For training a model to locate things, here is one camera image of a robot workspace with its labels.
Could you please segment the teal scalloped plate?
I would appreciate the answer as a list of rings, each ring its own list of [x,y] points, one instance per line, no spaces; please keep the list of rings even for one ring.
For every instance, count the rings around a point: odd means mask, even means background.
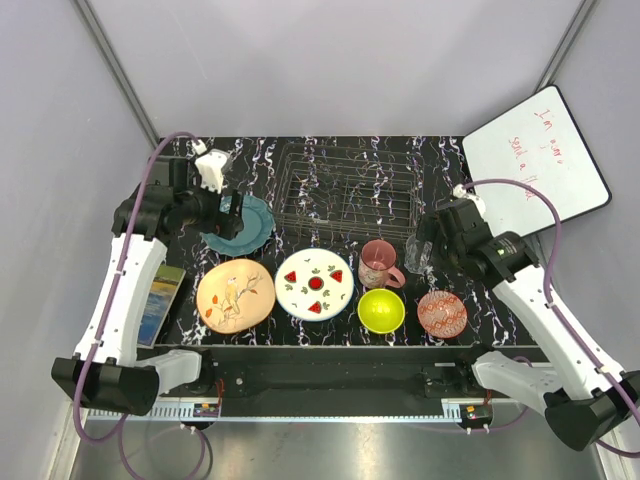
[[[233,239],[225,240],[214,234],[201,233],[206,246],[221,255],[241,257],[263,247],[275,228],[275,220],[269,205],[262,199],[245,195],[243,199],[243,230]]]

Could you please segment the red patterned bowl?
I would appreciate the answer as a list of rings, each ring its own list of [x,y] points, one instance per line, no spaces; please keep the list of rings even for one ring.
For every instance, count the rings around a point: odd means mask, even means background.
[[[459,336],[468,321],[463,302],[456,295],[441,290],[429,292],[420,299],[417,316],[429,335],[441,339]]]

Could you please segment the white watermelon plate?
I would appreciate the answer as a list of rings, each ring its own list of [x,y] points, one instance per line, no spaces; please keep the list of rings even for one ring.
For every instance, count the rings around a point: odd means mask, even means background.
[[[351,268],[338,254],[308,248],[287,257],[274,277],[276,300],[291,316],[307,322],[337,317],[353,296]]]

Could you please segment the yellow-green bowl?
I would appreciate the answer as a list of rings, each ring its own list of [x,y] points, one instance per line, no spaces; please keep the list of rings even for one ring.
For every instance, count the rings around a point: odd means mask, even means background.
[[[402,299],[388,289],[372,289],[359,300],[357,314],[361,324],[375,334],[388,334],[404,322],[406,309]]]

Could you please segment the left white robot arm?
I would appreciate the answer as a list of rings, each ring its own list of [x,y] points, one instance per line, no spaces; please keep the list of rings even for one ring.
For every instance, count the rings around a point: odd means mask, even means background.
[[[142,416],[156,398],[184,386],[196,396],[215,386],[216,372],[200,353],[177,349],[141,360],[138,334],[157,270],[184,227],[235,238],[243,228],[243,196],[220,208],[227,153],[213,150],[188,166],[172,159],[150,166],[146,178],[116,209],[107,274],[89,325],[69,358],[55,359],[51,377],[75,406]]]

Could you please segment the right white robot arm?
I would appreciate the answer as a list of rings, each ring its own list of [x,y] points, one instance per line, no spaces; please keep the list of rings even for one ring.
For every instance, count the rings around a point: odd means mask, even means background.
[[[582,451],[637,414],[639,374],[625,370],[590,337],[543,282],[546,271],[516,233],[491,233],[477,204],[457,199],[424,214],[418,241],[438,266],[457,268],[491,290],[520,320],[551,367],[536,370],[480,345],[456,360],[466,396],[502,393],[542,415],[567,447]]]

